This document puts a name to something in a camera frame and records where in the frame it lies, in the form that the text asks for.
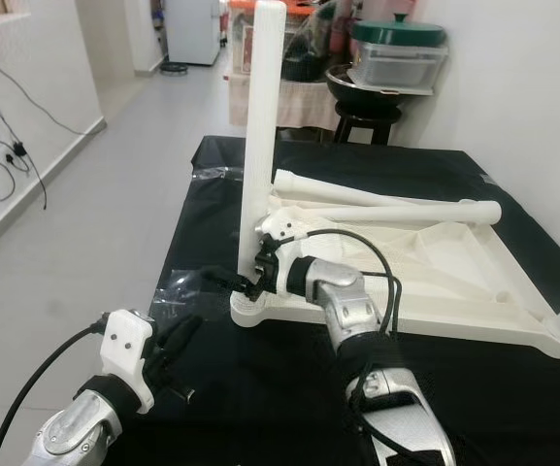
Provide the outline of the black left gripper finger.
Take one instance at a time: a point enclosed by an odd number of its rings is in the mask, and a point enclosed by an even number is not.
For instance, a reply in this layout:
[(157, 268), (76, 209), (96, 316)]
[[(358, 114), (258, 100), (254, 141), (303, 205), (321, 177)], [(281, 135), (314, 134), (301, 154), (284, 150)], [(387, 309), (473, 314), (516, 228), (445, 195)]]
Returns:
[(152, 367), (165, 368), (181, 358), (201, 324), (202, 316), (187, 316), (163, 334), (152, 351)]

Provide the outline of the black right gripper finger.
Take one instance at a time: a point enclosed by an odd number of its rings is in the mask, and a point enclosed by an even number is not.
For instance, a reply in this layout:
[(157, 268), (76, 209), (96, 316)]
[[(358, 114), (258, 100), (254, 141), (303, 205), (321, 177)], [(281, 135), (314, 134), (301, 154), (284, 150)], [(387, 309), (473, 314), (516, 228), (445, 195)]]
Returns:
[(234, 292), (254, 292), (257, 285), (248, 277), (237, 274), (235, 271), (226, 268), (204, 268), (203, 276), (210, 283), (217, 283), (221, 287), (230, 289)]

